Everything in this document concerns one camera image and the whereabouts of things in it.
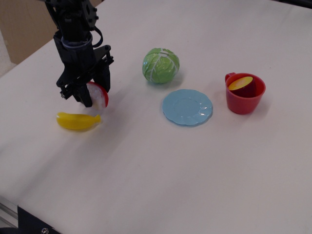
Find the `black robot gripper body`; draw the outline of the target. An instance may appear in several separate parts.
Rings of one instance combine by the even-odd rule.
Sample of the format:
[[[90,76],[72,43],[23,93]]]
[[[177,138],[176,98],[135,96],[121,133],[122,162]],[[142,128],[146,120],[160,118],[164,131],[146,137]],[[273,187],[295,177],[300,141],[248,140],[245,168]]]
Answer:
[[[110,54],[111,46],[103,43],[103,35],[100,30],[96,31],[100,35],[100,40],[93,45],[93,35],[89,33],[87,40],[73,43],[66,41],[60,30],[54,35],[59,56],[64,64],[64,71],[56,82],[61,89],[61,96],[64,99],[72,95],[72,84],[84,84],[94,81],[95,69],[101,64],[111,65],[114,62]]]

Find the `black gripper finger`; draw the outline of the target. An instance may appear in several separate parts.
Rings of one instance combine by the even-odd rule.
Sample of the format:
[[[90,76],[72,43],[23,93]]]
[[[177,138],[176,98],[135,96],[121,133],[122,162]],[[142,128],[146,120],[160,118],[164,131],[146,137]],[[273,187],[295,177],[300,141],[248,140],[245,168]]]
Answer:
[[[93,103],[86,83],[72,84],[72,95],[77,102],[82,103],[85,107],[92,107]]]
[[[94,82],[99,84],[108,93],[111,87],[109,65],[99,64],[95,69]]]

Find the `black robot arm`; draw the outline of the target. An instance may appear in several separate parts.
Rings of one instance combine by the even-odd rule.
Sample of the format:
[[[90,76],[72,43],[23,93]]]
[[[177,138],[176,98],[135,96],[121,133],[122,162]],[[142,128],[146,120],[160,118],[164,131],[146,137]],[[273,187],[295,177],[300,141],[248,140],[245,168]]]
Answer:
[[[47,0],[45,5],[57,26],[54,34],[64,71],[56,82],[64,99],[74,97],[85,107],[103,109],[108,105],[111,47],[103,39],[92,44],[97,9],[88,0]]]

